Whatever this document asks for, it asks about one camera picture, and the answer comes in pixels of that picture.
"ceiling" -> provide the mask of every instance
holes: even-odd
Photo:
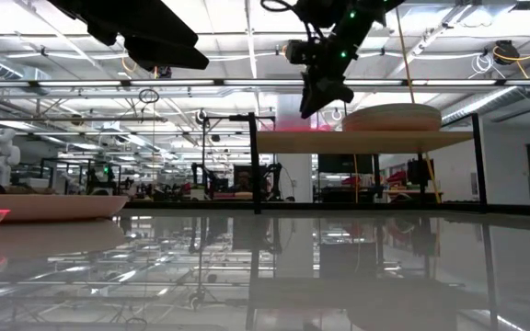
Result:
[[[173,69],[173,79],[199,78],[247,78],[247,79],[299,79],[302,67],[291,65],[282,55],[276,55],[290,39],[304,39],[304,26],[291,13],[271,13],[259,5],[259,0],[163,0],[179,17],[199,35],[196,48],[210,58],[211,63],[204,71]],[[20,0],[0,0],[0,62],[23,70],[38,68],[52,80],[95,80],[95,79],[152,79],[153,74],[136,67],[127,57],[122,46],[123,39],[107,47],[87,34],[86,25],[72,20],[44,0],[33,0],[36,15]],[[486,70],[476,67],[479,53],[491,50],[496,40],[511,40],[522,56],[530,54],[530,10],[510,10],[514,1],[498,2],[494,6],[461,7],[465,17],[458,17],[449,29],[441,30],[443,20],[452,10],[459,10],[453,1],[408,1],[399,9],[407,51],[417,49],[416,56],[409,57],[410,75],[419,78],[484,79],[512,76],[520,73],[516,65],[490,65],[480,63]],[[360,59],[352,62],[346,76],[348,79],[406,78],[401,58],[402,50],[398,34],[396,13],[386,16],[386,27],[375,24],[361,46]],[[530,65],[530,60],[523,62]],[[26,110],[25,114],[37,115],[37,99],[40,111],[49,117],[68,117],[81,114],[84,117],[108,117],[108,124],[123,131],[201,131],[195,122],[197,110],[203,108],[208,115],[229,115],[258,111],[260,115],[274,115],[280,93],[296,93],[296,90],[282,91],[274,87],[258,90],[224,89],[219,87],[158,88],[168,97],[162,97],[154,105],[144,107],[138,103],[138,89],[130,94],[116,92],[113,88],[67,89],[52,88],[47,95],[27,95],[20,89],[0,90],[0,100],[5,100]],[[100,94],[97,97],[79,97],[81,93]],[[467,95],[464,91],[432,90],[431,93],[415,93],[416,102],[426,103],[442,109],[454,104]],[[406,90],[372,90],[357,92],[348,112],[358,108],[385,103],[409,102]],[[157,117],[167,121],[152,120],[118,121],[120,116]],[[323,109],[322,121],[330,127],[340,126],[335,111],[343,110],[342,102],[334,102]],[[9,111],[0,116],[10,116]],[[38,125],[34,130],[50,131],[99,131],[101,123],[85,122],[75,126],[68,122]],[[246,124],[222,121],[217,131],[244,131]],[[141,136],[163,152],[198,153],[194,145],[201,137]],[[73,137],[57,139],[61,142],[99,145],[109,152],[126,151],[124,145],[116,144],[110,136],[87,137],[79,141]],[[95,152],[83,148],[65,148],[77,152]],[[223,152],[225,146],[248,146],[248,137],[223,135],[214,149]],[[230,165],[236,159],[214,159],[218,165]]]

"reflective table surface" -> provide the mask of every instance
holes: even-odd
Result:
[[[0,330],[530,331],[530,217],[143,211],[0,224]]]

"wooden board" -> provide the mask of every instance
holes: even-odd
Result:
[[[259,132],[260,154],[415,154],[471,140],[471,132]]]

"computer monitor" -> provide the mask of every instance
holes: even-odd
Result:
[[[319,154],[318,171],[335,174],[373,174],[373,156],[357,154],[357,171],[353,154]]]

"humanoid robot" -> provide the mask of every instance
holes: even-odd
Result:
[[[19,148],[12,143],[16,136],[13,129],[0,129],[0,185],[9,186],[11,166],[19,164]]]

